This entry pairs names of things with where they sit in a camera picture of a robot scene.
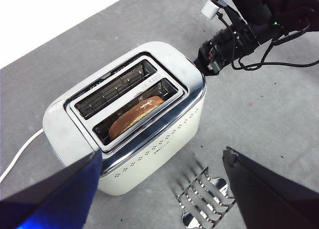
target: gray floor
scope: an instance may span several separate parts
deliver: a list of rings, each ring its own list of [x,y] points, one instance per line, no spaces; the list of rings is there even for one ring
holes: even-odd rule
[[[63,92],[125,52],[165,41],[191,60],[222,25],[200,10],[206,0],[121,0],[1,70],[1,172],[21,145],[42,127],[47,106]],[[271,61],[318,58],[318,34],[275,48]],[[261,58],[263,46],[247,58]],[[211,176],[226,177],[221,156],[232,146],[276,173],[319,191],[319,67],[267,66],[255,72],[225,68],[207,78],[196,136],[129,193],[97,192],[90,228],[182,229],[174,198],[176,178],[197,159]],[[32,143],[1,184],[7,197],[62,169],[44,135]],[[216,228],[244,228],[237,206]]]

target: toaster grill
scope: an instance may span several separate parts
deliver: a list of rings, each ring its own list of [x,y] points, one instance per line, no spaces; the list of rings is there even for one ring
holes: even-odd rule
[[[166,78],[164,78],[160,82],[153,85],[150,89],[146,90],[145,92],[134,98],[128,104],[124,105],[122,108],[114,112],[111,116],[103,120],[101,123],[96,125],[93,128],[93,131],[101,140],[103,145],[108,145],[111,142],[111,139],[109,137],[109,129],[120,116],[122,116],[124,113],[129,111],[131,108],[136,106],[139,102],[143,101],[144,99],[153,96],[159,96],[164,101],[167,101],[176,93],[177,89]]]
[[[131,70],[126,71],[110,83],[76,103],[75,107],[84,119],[89,119],[155,72],[156,70],[144,59]]]

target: white cable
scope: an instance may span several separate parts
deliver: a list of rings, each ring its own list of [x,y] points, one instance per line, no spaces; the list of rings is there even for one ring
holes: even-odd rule
[[[13,168],[13,166],[15,165],[15,163],[17,162],[17,160],[19,159],[19,157],[21,156],[21,154],[23,153],[23,151],[27,148],[27,146],[29,146],[29,144],[36,139],[37,136],[39,136],[41,133],[43,133],[43,128],[41,128],[39,131],[37,131],[35,134],[32,135],[32,137],[30,137],[28,139],[28,141],[26,141],[24,143],[24,145],[20,148],[20,150],[17,152],[17,154],[15,155],[15,157],[13,158],[12,162],[9,164],[9,166],[6,168],[6,170],[4,171],[4,173],[2,173],[2,175],[0,176],[0,183],[3,181],[3,179],[8,175],[8,173],[11,171],[11,169]]]

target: black cable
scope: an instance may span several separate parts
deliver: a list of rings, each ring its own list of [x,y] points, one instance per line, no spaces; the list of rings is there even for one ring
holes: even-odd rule
[[[249,65],[244,65],[241,62],[241,58],[239,58],[238,62],[240,63],[241,67],[236,67],[234,64],[234,55],[235,55],[235,47],[236,47],[236,39],[235,39],[235,35],[233,30],[231,29],[231,27],[229,26],[229,24],[222,18],[223,14],[218,12],[217,13],[218,18],[220,21],[223,22],[223,24],[228,28],[228,30],[232,33],[232,38],[233,38],[233,50],[232,50],[232,60],[231,60],[231,66],[233,67],[233,69],[235,70],[240,70],[240,69],[245,69],[245,70],[257,70],[259,68],[261,68],[263,65],[281,65],[281,66],[290,66],[290,67],[299,67],[299,68],[306,68],[306,67],[311,67],[314,66],[316,64],[319,64],[319,60],[313,62],[313,63],[307,63],[307,64],[296,64],[296,63],[285,63],[285,62],[265,62],[265,59],[267,57],[267,55],[269,54],[270,50],[274,47],[274,40],[277,39],[273,39],[272,42],[270,43],[270,45],[268,46],[267,50],[265,51],[262,60],[259,63],[253,63],[253,64],[249,64]]]

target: toaster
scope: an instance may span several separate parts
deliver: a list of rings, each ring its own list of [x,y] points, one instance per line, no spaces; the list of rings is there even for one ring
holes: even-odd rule
[[[196,134],[205,94],[205,78],[191,61],[167,43],[148,42],[58,97],[44,113],[43,129],[65,166],[101,150],[98,189],[122,195]],[[110,126],[153,96],[164,103],[111,140]]]

